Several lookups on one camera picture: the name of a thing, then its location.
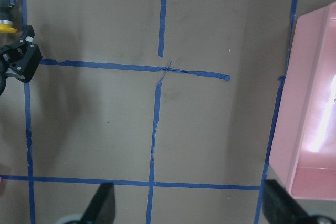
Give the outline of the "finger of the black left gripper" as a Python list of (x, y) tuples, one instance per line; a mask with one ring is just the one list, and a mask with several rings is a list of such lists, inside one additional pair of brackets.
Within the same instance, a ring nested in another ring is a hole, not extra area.
[(9, 77), (23, 83), (31, 81), (42, 60), (34, 37), (32, 25), (27, 25), (17, 42), (1, 46), (1, 83), (6, 83)]

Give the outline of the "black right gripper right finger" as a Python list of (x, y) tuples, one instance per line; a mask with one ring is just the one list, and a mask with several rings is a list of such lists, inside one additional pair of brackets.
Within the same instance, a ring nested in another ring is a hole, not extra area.
[(324, 215), (308, 214), (274, 179), (267, 179), (263, 188), (263, 214), (269, 224), (335, 223)]

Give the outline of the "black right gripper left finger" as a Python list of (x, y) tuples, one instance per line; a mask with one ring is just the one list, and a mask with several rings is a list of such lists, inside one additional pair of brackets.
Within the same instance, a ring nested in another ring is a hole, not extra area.
[(79, 223), (114, 223), (116, 216), (114, 183), (102, 183)]

